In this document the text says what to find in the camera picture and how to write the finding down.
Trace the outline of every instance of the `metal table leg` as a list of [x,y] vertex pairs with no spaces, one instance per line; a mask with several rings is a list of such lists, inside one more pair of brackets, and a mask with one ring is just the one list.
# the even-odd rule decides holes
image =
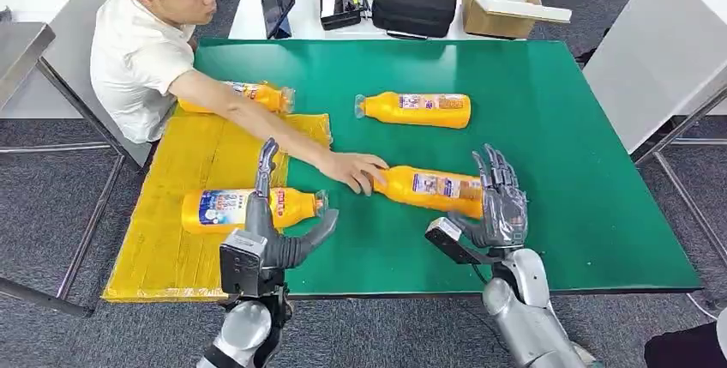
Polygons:
[[57,294],[51,296],[47,293],[25,287],[13,281],[8,281],[4,278],[0,278],[0,294],[8,295],[17,299],[25,299],[36,305],[45,306],[52,308],[56,311],[66,312],[71,315],[80,317],[88,317],[93,313],[93,309],[72,304],[66,299],[69,296],[69,291],[73,285],[78,271],[81,268],[88,247],[91,244],[93,235],[96,233],[96,227],[99,224],[101,215],[104,213],[106,204],[111,196],[111,191],[116,183],[119,173],[123,167],[124,160],[131,161],[135,166],[141,168],[136,164],[129,153],[124,149],[116,138],[109,132],[109,130],[99,121],[98,118],[91,112],[86,104],[78,97],[74,90],[66,83],[66,81],[53,69],[53,67],[45,61],[43,57],[38,59],[35,64],[36,68],[45,76],[46,79],[60,92],[63,97],[93,126],[93,128],[104,138],[104,142],[83,142],[83,143],[71,143],[71,144],[58,144],[58,145],[43,145],[37,147],[4,147],[0,148],[0,154],[31,154],[31,153],[49,153],[49,152],[68,152],[68,151],[81,151],[81,150],[93,150],[93,149],[106,149],[112,148],[117,153],[114,166],[109,173],[109,177],[104,184],[104,188],[101,191],[96,206],[91,213],[91,218],[88,220],[86,229],[81,235],[81,242],[75,250],[73,259],[66,270],[63,281],[58,288]]
[[109,174],[109,178],[106,180],[104,189],[101,191],[99,200],[96,202],[96,208],[93,209],[91,219],[88,220],[86,229],[83,231],[81,243],[75,250],[75,254],[73,255],[73,259],[70,262],[69,268],[66,270],[66,275],[63,277],[61,286],[58,288],[58,293],[56,294],[56,296],[60,299],[66,299],[68,297],[70,286],[73,285],[75,277],[78,275],[78,270],[81,267],[81,262],[83,262],[83,258],[86,256],[86,252],[88,252],[88,246],[91,244],[91,239],[96,233],[96,226],[99,224],[101,214],[104,213],[104,208],[106,208],[106,204],[109,201],[109,196],[111,196],[111,190],[113,190],[113,185],[116,183],[118,174],[121,172],[122,167],[123,155],[118,155],[118,157],[116,158],[116,162],[114,162],[114,166],[111,169],[111,173]]
[[77,317],[90,317],[93,310],[85,306],[71,304],[68,301],[58,299],[47,293],[26,287],[13,281],[0,278],[0,294],[15,299],[26,300],[27,302],[51,308],[52,310],[65,312]]
[[139,169],[141,167],[136,164],[134,161],[134,158],[131,157],[129,152],[121,146],[121,144],[117,141],[117,139],[109,132],[109,130],[99,121],[98,118],[96,118],[96,115],[91,112],[90,109],[88,109],[88,106],[81,100],[81,98],[78,97],[78,94],[76,94],[69,86],[66,81],[63,80],[63,78],[56,72],[55,69],[48,63],[48,61],[45,60],[44,57],[40,57],[38,59],[38,62],[35,64],[35,67],[40,71],[40,73],[45,76],[48,81],[53,84],[54,87],[58,90],[58,92],[63,95],[63,97],[80,113],[84,119],[86,119],[96,130],[96,132],[101,135],[101,137],[104,138],[106,143],[108,143],[119,155],[123,155],[126,157],[126,159],[133,164],[135,164]]
[[667,178],[676,187],[676,190],[679,192],[679,196],[689,208],[689,211],[692,213],[692,216],[700,225],[700,228],[702,228],[702,231],[706,235],[707,239],[717,250],[719,257],[722,259],[724,264],[727,265],[727,248],[725,248],[717,233],[714,232],[714,228],[712,228],[710,223],[706,220],[706,217],[704,216],[704,214],[702,214],[701,210],[697,206],[692,196],[689,195],[687,188],[684,186],[679,177],[677,177],[676,172],[674,172],[674,169],[672,169],[669,162],[661,153],[661,151],[669,145],[727,145],[727,139],[723,138],[681,137],[684,132],[686,132],[689,128],[694,126],[694,124],[699,122],[700,119],[702,119],[707,113],[709,113],[709,111],[711,111],[715,106],[719,105],[719,103],[722,102],[725,98],[727,98],[727,87],[724,87],[722,90],[710,97],[704,104],[702,104],[699,108],[692,112],[691,115],[689,115],[680,124],[678,124],[669,134],[667,134],[667,136],[662,138],[661,141],[657,142],[653,147],[647,150],[640,158],[636,160],[635,165],[637,167],[641,167],[651,157],[656,158],[659,165],[661,165],[661,167],[664,169]]
[[107,148],[111,148],[111,145],[106,142],[64,143],[60,145],[39,145],[37,147],[0,147],[0,154],[37,154]]

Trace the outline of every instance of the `tablet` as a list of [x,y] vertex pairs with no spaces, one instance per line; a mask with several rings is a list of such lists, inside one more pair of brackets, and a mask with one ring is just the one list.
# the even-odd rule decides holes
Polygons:
[[272,38],[280,27],[288,12],[291,11],[295,0],[261,0],[262,15],[265,18],[265,32],[267,38]]

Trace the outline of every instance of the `robotic thumb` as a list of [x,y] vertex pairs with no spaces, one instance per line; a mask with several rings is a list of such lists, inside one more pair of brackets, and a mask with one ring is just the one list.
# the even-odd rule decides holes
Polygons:
[[279,267],[291,269],[303,263],[305,258],[335,231],[338,218],[339,210],[329,209],[321,221],[302,237],[283,237],[277,258]]

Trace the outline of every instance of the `cardboard box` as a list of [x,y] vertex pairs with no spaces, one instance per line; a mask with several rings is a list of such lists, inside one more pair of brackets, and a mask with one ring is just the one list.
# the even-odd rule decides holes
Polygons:
[[527,38],[535,21],[568,23],[570,11],[547,8],[540,0],[522,2],[490,0],[485,10],[478,0],[462,0],[465,32],[485,36]]

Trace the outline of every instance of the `yellow plastic bag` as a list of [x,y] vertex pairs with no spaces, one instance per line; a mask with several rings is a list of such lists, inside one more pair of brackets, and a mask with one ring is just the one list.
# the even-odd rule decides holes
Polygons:
[[[330,145],[328,115],[284,119]],[[177,109],[141,188],[102,298],[110,302],[192,302],[224,298],[219,244],[224,234],[182,229],[184,195],[199,189],[251,188],[262,143],[214,115]],[[288,156],[278,153],[271,186],[285,186]]]

